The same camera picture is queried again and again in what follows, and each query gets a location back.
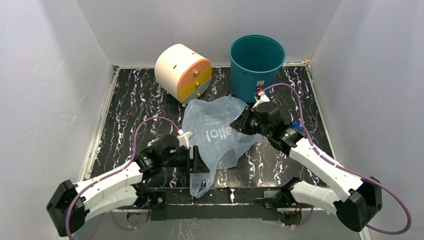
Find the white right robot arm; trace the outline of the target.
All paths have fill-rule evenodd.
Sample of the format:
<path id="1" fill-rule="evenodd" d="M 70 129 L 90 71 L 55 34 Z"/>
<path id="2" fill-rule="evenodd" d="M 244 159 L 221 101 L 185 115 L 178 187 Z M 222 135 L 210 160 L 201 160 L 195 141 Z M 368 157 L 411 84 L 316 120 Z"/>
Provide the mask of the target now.
<path id="1" fill-rule="evenodd" d="M 354 232 L 360 232 L 382 209 L 382 190 L 374 182 L 345 172 L 318 148 L 310 145 L 307 134 L 295 123 L 285 123 L 279 108 L 271 102 L 247 106 L 230 127 L 245 135 L 260 134 L 271 146 L 307 167 L 326 183 L 319 187 L 293 177 L 274 199 L 288 207 L 298 203 L 326 210 Z"/>

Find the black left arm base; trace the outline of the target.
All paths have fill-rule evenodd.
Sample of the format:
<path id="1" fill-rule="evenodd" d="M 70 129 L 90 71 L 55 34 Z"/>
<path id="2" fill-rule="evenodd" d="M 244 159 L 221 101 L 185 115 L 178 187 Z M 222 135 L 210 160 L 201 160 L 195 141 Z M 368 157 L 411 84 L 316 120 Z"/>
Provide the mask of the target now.
<path id="1" fill-rule="evenodd" d="M 162 210 L 166 207 L 167 195 L 161 190 L 149 190 L 141 184 L 133 184 L 116 193 L 118 204 L 115 208 L 147 210 L 147 219 L 150 220 L 153 210 Z"/>

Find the translucent blue plastic bag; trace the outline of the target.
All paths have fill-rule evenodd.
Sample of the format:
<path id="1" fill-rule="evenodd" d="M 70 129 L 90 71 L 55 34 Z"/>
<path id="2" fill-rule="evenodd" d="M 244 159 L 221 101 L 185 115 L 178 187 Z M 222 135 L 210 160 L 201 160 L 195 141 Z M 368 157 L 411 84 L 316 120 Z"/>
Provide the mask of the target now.
<path id="1" fill-rule="evenodd" d="M 237 165 L 239 158 L 261 138 L 261 135 L 240 133 L 230 124 L 240 117 L 247 104 L 233 96 L 211 102 L 191 100 L 185 108 L 182 130 L 192 132 L 191 147 L 197 146 L 208 173 L 190 174 L 190 194 L 202 197 L 213 185 L 217 170 Z"/>

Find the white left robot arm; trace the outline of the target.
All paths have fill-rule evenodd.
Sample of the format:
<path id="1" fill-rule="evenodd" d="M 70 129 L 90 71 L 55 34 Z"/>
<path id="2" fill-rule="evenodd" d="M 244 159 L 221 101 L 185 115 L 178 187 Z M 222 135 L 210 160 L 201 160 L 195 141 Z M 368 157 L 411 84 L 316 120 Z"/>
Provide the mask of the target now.
<path id="1" fill-rule="evenodd" d="M 166 193 L 148 190 L 145 180 L 167 167 L 185 174 L 210 172 L 198 146 L 189 146 L 190 138 L 190 132 L 166 135 L 136 154 L 130 164 L 85 181 L 60 183 L 46 206 L 59 236 L 73 234 L 89 219 L 117 208 L 164 209 Z"/>

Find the teal plastic trash bin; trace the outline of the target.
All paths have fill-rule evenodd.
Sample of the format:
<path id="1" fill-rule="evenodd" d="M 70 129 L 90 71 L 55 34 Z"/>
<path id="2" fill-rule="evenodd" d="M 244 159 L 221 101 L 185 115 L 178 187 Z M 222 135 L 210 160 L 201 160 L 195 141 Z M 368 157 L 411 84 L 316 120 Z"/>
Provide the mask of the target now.
<path id="1" fill-rule="evenodd" d="M 264 35 L 240 37 L 229 49 L 230 86 L 234 97 L 254 103 L 254 94 L 274 84 L 286 53 L 282 45 Z"/>

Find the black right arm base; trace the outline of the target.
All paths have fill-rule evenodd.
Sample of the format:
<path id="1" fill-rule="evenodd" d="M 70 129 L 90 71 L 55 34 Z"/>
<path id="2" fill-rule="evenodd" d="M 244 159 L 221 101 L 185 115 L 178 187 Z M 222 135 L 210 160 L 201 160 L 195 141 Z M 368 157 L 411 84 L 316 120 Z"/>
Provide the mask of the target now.
<path id="1" fill-rule="evenodd" d="M 297 228 L 305 225 L 312 216 L 314 208 L 303 203 L 296 202 L 288 193 L 281 190 L 268 189 L 263 192 L 262 197 L 252 200 L 266 209 L 277 211 L 278 220 L 285 227 Z"/>

